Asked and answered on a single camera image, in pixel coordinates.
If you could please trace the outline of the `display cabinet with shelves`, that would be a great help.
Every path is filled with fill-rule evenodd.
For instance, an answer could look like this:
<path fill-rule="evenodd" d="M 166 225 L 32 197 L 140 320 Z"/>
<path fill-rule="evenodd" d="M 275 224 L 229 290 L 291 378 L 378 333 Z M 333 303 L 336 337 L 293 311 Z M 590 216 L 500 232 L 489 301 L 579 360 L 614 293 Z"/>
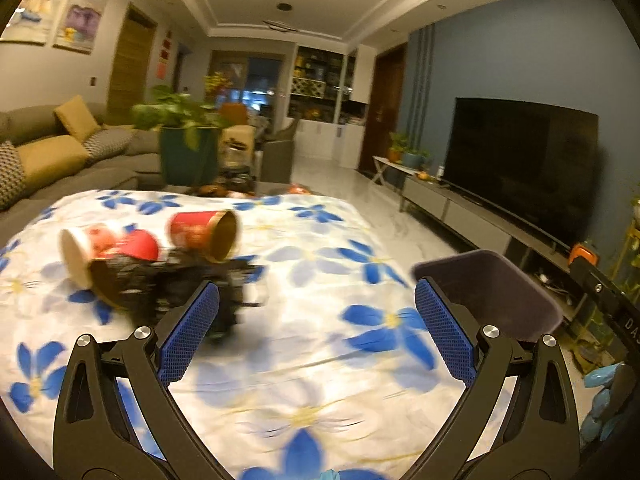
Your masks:
<path fill-rule="evenodd" d="M 367 46 L 347 54 L 297 48 L 288 99 L 288 120 L 298 121 L 297 156 L 358 166 L 375 58 Z"/>

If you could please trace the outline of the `black plastic bag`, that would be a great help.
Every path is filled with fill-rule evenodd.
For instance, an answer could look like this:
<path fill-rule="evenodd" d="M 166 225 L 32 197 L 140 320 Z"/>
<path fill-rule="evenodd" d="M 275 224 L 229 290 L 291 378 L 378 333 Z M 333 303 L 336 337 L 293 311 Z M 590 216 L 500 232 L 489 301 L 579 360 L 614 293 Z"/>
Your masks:
<path fill-rule="evenodd" d="M 244 287 L 264 277 L 266 268 L 252 256 L 211 262 L 194 252 L 173 249 L 162 261 L 122 256 L 113 264 L 117 304 L 137 325 L 155 326 L 170 310 L 183 306 L 198 286 L 208 281 L 219 294 L 216 318 L 206 333 L 221 338 L 238 324 L 242 307 L 258 307 L 245 298 Z"/>

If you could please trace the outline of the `grey sectional sofa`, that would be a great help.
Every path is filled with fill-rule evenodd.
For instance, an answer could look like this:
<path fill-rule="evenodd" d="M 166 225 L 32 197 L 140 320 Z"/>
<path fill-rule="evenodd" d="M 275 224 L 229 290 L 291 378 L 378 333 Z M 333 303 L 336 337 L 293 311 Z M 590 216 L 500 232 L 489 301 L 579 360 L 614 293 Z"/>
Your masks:
<path fill-rule="evenodd" d="M 104 122 L 105 107 L 74 99 L 1 114 L 1 237 L 91 190 L 158 191 L 158 134 Z"/>

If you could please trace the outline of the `houndstooth cushion far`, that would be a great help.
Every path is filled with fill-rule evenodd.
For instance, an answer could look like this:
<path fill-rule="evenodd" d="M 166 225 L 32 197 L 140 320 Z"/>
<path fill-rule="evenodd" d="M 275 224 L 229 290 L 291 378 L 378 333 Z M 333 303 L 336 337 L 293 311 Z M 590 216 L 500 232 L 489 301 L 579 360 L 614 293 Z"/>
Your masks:
<path fill-rule="evenodd" d="M 98 131 L 84 142 L 84 148 L 89 154 L 88 161 L 90 164 L 95 164 L 100 160 L 122 154 L 133 137 L 134 134 L 128 129 L 109 128 Z"/>

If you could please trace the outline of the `wooden door left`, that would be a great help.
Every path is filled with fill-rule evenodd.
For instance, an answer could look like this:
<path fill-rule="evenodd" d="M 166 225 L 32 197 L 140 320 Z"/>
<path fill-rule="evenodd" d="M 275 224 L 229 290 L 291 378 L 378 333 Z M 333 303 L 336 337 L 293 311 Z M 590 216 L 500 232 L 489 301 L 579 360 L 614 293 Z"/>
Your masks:
<path fill-rule="evenodd" d="M 116 44 L 110 88 L 106 103 L 106 122 L 131 122 L 131 109 L 144 100 L 157 24 L 130 4 Z"/>

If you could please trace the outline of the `yellow square cushion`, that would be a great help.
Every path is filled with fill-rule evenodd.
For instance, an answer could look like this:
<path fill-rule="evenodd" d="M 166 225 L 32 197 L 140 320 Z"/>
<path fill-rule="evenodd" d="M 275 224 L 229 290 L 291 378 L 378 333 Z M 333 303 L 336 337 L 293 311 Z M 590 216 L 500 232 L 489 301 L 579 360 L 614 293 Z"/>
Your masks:
<path fill-rule="evenodd" d="M 54 114 L 65 130 L 80 143 L 86 142 L 90 136 L 101 130 L 101 126 L 81 96 L 74 96 L 55 107 Z"/>

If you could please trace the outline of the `houndstooth cushion near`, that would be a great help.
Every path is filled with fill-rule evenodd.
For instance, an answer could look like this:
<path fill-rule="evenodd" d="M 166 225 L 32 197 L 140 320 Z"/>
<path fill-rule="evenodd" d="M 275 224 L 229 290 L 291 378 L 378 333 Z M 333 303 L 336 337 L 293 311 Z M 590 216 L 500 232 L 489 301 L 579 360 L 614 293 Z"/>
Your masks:
<path fill-rule="evenodd" d="M 0 146 L 0 209 L 12 207 L 23 195 L 26 177 L 21 157 L 10 141 Z"/>

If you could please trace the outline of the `sailboat painting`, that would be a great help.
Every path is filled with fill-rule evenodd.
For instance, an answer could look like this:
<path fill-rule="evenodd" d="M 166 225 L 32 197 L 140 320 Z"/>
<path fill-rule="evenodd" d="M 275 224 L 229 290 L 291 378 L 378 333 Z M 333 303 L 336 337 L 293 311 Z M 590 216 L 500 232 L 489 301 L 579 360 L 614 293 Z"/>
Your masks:
<path fill-rule="evenodd" d="M 2 42 L 39 44 L 48 42 L 63 0 L 22 0 L 2 32 Z"/>

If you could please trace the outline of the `dark grey trash bin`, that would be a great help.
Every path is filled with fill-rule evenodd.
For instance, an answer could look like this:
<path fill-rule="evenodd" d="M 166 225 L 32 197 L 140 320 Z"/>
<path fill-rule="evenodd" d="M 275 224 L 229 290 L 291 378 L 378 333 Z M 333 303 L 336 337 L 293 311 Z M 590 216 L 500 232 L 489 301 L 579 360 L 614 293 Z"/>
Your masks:
<path fill-rule="evenodd" d="M 513 339 L 534 342 L 560 327 L 560 307 L 506 257 L 486 249 L 420 262 L 415 281 L 432 278 L 454 304 L 465 306 L 482 325 Z"/>

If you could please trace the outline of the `grey tv cabinet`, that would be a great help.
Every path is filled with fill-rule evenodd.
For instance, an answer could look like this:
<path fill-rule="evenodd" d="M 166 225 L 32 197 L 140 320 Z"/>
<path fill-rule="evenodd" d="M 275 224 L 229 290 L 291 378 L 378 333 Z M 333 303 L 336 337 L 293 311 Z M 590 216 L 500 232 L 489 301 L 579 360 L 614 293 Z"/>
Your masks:
<path fill-rule="evenodd" d="M 521 226 L 518 220 L 475 203 L 446 185 L 417 177 L 405 180 L 400 204 L 422 210 L 466 244 L 508 258 L 552 296 L 565 322 L 574 321 L 585 304 L 586 296 L 568 276 L 565 247 Z"/>

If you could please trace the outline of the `houndstooth cushion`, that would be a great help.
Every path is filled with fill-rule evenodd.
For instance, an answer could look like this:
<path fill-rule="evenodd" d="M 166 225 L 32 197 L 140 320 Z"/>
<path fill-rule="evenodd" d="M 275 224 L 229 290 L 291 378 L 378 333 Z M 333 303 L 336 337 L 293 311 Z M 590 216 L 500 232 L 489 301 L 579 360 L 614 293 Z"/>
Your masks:
<path fill-rule="evenodd" d="M 89 154 L 88 161 L 90 164 L 95 164 L 100 160 L 122 154 L 133 137 L 134 134 L 128 129 L 109 128 L 98 131 L 84 142 L 84 148 Z"/>
<path fill-rule="evenodd" d="M 23 195 L 26 177 L 21 157 L 10 141 L 0 146 L 0 209 L 12 207 Z"/>

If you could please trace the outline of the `purple landscape painting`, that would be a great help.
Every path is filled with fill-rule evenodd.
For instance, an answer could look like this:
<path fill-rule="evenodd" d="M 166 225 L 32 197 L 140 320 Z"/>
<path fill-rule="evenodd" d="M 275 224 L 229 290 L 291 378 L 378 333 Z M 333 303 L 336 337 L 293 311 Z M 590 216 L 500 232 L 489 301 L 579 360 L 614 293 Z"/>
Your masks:
<path fill-rule="evenodd" d="M 108 0 L 68 0 L 53 47 L 90 54 Z"/>

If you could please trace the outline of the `gold plant stand with vine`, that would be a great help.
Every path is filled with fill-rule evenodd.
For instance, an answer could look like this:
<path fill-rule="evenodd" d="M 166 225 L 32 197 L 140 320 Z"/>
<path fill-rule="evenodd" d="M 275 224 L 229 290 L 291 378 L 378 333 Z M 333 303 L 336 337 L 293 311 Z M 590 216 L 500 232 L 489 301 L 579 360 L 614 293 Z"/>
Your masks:
<path fill-rule="evenodd" d="M 639 307 L 640 295 L 640 222 L 639 196 L 631 201 L 631 224 L 625 233 L 622 249 L 608 271 L 608 278 L 620 289 L 635 307 Z"/>

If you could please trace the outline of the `floral blue white tablecloth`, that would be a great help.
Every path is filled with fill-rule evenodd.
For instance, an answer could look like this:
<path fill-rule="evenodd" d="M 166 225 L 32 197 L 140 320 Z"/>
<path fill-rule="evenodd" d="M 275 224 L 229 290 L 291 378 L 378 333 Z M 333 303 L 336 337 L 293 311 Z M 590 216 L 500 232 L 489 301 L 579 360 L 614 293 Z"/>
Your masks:
<path fill-rule="evenodd" d="M 62 229 L 103 223 L 169 245 L 179 212 L 231 210 L 236 254 L 253 263 L 250 306 L 231 334 L 202 344 L 171 394 L 238 478 L 401 477 L 463 386 L 416 312 L 412 285 L 357 209 L 323 196 L 258 200 L 89 191 L 35 204 L 1 231 L 1 397 L 45 460 L 76 339 L 134 326 L 68 277 Z"/>

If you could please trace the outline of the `potted plant teal pot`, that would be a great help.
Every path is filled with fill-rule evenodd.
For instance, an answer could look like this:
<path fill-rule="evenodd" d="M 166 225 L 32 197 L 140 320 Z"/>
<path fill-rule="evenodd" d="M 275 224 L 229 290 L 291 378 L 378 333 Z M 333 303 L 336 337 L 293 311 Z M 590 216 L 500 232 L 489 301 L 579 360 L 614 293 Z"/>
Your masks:
<path fill-rule="evenodd" d="M 219 139 L 231 125 L 213 104 L 196 102 L 189 93 L 174 93 L 160 84 L 152 101 L 131 107 L 134 126 L 155 131 L 160 147 L 160 172 L 166 184 L 199 188 L 219 174 Z"/>

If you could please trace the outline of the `yellow long cushion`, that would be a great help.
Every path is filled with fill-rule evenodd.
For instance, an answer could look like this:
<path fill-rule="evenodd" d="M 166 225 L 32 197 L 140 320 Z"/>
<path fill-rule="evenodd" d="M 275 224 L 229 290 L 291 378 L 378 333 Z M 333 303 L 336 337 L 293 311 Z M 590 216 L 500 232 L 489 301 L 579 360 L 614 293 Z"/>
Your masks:
<path fill-rule="evenodd" d="M 27 196 L 52 183 L 77 174 L 88 162 L 84 146 L 69 134 L 49 136 L 17 148 L 26 177 Z"/>

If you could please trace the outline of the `large black television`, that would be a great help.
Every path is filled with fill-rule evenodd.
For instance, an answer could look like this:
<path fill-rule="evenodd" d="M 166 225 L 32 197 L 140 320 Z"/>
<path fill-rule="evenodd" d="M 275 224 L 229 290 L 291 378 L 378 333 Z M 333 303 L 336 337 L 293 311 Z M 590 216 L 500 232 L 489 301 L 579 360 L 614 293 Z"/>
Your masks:
<path fill-rule="evenodd" d="M 454 101 L 444 180 L 566 248 L 586 234 L 599 116 L 504 99 Z"/>

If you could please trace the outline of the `glass teapot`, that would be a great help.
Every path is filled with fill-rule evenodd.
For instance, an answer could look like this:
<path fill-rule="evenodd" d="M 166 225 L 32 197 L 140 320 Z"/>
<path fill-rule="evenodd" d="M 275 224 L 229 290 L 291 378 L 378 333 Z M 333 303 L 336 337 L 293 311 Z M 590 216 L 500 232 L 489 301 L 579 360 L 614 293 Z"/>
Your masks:
<path fill-rule="evenodd" d="M 222 166 L 226 169 L 250 168 L 250 149 L 248 145 L 235 139 L 224 142 Z"/>

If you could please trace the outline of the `orange retro radio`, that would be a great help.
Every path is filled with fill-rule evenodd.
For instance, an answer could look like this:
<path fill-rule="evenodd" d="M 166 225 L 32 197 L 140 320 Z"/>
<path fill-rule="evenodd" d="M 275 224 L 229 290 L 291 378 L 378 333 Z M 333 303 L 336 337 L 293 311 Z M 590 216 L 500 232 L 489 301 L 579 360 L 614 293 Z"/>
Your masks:
<path fill-rule="evenodd" d="M 599 255 L 597 251 L 588 242 L 576 243 L 570 250 L 570 254 L 567 258 L 567 263 L 572 264 L 579 258 L 585 259 L 593 266 L 596 266 L 599 262 Z"/>

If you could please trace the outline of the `red gold paper cup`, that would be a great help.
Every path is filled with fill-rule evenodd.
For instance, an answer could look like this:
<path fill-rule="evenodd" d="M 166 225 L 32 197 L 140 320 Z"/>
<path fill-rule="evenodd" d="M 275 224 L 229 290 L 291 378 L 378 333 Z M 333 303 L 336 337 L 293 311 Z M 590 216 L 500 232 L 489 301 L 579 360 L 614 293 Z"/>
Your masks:
<path fill-rule="evenodd" d="M 171 244 L 211 262 L 231 257 L 239 232 L 239 218 L 229 209 L 178 212 L 167 223 Z"/>

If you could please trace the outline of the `white folding side table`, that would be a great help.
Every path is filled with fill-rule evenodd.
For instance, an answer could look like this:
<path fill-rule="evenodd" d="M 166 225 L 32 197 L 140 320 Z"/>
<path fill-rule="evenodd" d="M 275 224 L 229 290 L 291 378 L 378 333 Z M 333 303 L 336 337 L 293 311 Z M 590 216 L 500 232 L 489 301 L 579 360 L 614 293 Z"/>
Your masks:
<path fill-rule="evenodd" d="M 404 174 L 405 176 L 410 177 L 414 177 L 420 172 L 419 169 L 396 164 L 396 162 L 391 162 L 390 160 L 382 156 L 373 156 L 372 159 L 375 168 L 375 174 L 371 180 L 372 184 L 386 185 L 384 174 L 387 169 L 393 169 L 400 172 L 401 174 Z"/>

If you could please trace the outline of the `dark wooden door right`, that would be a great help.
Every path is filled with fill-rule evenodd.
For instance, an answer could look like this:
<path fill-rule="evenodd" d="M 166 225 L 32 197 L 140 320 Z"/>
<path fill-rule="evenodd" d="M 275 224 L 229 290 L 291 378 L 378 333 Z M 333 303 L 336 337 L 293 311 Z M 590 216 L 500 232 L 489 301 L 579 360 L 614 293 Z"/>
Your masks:
<path fill-rule="evenodd" d="M 385 157 L 392 146 L 390 134 L 396 129 L 398 121 L 407 46 L 405 42 L 383 52 L 375 59 L 366 128 L 358 165 L 360 174 L 369 178 L 375 175 L 373 157 Z"/>

